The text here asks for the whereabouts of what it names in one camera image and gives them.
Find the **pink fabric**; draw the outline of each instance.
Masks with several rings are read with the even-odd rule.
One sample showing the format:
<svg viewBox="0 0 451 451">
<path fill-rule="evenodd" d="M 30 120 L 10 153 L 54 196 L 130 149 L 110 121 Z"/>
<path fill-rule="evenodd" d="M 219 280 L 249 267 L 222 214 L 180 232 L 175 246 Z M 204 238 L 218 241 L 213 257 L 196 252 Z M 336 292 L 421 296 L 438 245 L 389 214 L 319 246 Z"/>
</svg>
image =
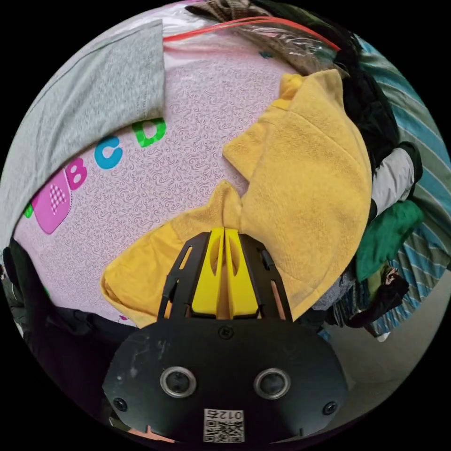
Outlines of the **pink fabric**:
<svg viewBox="0 0 451 451">
<path fill-rule="evenodd" d="M 117 131 L 122 153 L 112 169 L 99 164 L 114 161 L 115 148 L 86 149 L 40 191 L 31 217 L 21 217 L 15 239 L 55 305 L 132 324 L 102 297 L 104 268 L 149 230 L 204 205 L 220 180 L 245 192 L 222 147 L 256 121 L 277 98 L 281 75 L 293 70 L 233 32 L 204 39 L 207 46 L 165 46 L 164 122 Z M 65 194 L 55 214 L 52 185 Z"/>
</svg>

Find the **yellow cloth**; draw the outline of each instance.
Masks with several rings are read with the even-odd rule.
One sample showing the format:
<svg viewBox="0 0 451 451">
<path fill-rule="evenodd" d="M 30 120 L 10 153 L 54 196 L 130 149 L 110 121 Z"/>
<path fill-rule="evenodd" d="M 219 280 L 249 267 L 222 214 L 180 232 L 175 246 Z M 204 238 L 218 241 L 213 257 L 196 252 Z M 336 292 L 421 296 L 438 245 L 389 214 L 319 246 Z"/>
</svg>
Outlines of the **yellow cloth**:
<svg viewBox="0 0 451 451">
<path fill-rule="evenodd" d="M 166 275 L 183 243 L 214 227 L 263 242 L 281 274 L 293 319 L 337 280 L 368 219 L 371 169 L 344 112 L 336 70 L 285 74 L 280 98 L 223 155 L 249 180 L 242 199 L 221 182 L 206 206 L 147 233 L 106 268 L 101 291 L 139 327 L 155 321 Z"/>
<path fill-rule="evenodd" d="M 215 227 L 238 229 L 240 214 L 238 193 L 222 181 L 205 206 L 146 233 L 113 260 L 101 277 L 103 296 L 138 327 L 154 323 L 166 276 L 184 243 Z"/>
</svg>

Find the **blue letter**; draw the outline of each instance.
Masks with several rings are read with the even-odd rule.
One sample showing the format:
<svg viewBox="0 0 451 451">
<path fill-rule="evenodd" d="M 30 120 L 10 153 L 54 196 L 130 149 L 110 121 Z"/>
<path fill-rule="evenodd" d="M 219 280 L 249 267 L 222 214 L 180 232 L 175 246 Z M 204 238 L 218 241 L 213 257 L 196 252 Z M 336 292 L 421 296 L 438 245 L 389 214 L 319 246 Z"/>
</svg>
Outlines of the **blue letter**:
<svg viewBox="0 0 451 451">
<path fill-rule="evenodd" d="M 99 141 L 94 151 L 95 162 L 99 167 L 101 167 L 102 169 L 113 169 L 121 161 L 122 149 L 120 147 L 117 147 L 119 145 L 119 142 L 119 138 L 117 138 L 116 136 L 107 136 L 106 138 L 103 138 L 101 141 Z M 106 158 L 103 155 L 103 150 L 106 147 L 116 148 L 109 158 Z"/>
</svg>

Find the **blue striped cloth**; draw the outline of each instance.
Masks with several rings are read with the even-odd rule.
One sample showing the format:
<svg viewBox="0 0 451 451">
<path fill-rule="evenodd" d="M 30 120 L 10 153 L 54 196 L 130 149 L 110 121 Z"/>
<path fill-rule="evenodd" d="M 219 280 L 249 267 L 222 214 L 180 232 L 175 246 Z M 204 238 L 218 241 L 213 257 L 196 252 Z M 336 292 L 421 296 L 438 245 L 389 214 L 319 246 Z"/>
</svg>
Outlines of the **blue striped cloth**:
<svg viewBox="0 0 451 451">
<path fill-rule="evenodd" d="M 373 46 L 358 39 L 363 47 L 361 66 L 387 96 L 400 140 L 416 144 L 423 161 L 423 176 L 413 197 L 422 208 L 425 220 L 390 261 L 409 282 L 409 291 L 402 305 L 371 324 L 371 329 L 382 335 L 415 312 L 450 264 L 451 161 L 431 114 L 410 83 Z"/>
</svg>

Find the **qr code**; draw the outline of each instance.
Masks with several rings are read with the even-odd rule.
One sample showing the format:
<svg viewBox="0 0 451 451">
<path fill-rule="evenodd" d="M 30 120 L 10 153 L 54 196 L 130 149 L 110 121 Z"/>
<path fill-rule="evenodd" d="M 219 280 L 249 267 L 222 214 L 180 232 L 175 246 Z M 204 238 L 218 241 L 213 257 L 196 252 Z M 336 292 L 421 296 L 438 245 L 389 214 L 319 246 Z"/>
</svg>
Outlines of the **qr code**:
<svg viewBox="0 0 451 451">
<path fill-rule="evenodd" d="M 204 442 L 244 442 L 244 412 L 242 410 L 204 409 L 203 419 Z"/>
</svg>

